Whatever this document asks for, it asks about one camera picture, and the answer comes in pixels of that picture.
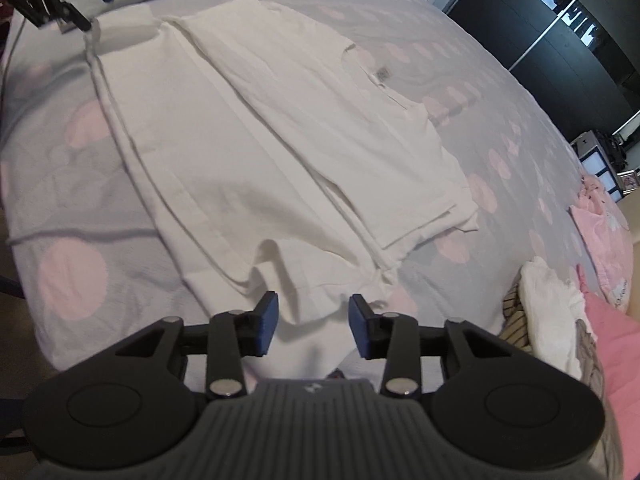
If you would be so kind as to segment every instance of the gray bedsheet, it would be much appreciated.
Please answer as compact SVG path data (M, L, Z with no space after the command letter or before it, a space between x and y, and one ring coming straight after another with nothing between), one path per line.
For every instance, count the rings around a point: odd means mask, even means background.
M155 0L187 15L227 0ZM475 40L425 0L273 0L352 39L386 83L424 102L480 205L480 230L450 232L401 267L398 310L423 324L464 317L497 332L500 301L524 261L561 278L593 266L567 209L579 163L531 95ZM9 45L20 19L12 25ZM0 173L10 243L51 363L67 368L160 317L206 322L132 186L98 106L79 31L26 24L8 72ZM380 364L353 355L347 375ZM202 387L202 360L188 385ZM425 359L427 389L439 366Z

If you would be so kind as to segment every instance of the gray ribbed panel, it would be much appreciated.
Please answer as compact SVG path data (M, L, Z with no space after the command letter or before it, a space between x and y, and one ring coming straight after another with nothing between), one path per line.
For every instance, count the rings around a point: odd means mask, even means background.
M320 384L309 393L305 387ZM505 472L446 442L413 401L367 381L268 381L210 404L165 455L116 472L44 463L29 480L600 480L587 465Z

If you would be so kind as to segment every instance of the floor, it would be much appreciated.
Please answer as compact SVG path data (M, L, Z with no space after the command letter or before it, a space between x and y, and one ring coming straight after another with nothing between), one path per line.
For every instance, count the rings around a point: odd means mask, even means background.
M0 210L0 275L15 278L6 238L4 212ZM36 343L26 302L0 294L0 397L24 398L53 374ZM31 453L0 456L0 480L20 480L35 465Z

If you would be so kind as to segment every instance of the pink blanket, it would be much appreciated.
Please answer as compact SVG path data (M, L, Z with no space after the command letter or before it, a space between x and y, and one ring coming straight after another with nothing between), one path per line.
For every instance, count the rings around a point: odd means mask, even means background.
M626 312L634 248L624 215L600 179L588 174L582 178L582 189L571 214L591 255L605 298L616 309Z

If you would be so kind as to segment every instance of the brown striped fabric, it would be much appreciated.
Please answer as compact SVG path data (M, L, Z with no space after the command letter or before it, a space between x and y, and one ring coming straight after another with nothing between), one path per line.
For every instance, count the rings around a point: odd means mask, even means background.
M527 315L518 295L518 285L514 285L502 301L504 328L499 336L516 348L532 353L527 331ZM590 387L602 401L605 410L605 427L589 464L607 480L622 480L622 444L618 425L613 415L609 399L604 392L604 372L596 354L596 344L587 332L584 322L576 322L576 357L582 369L582 382Z

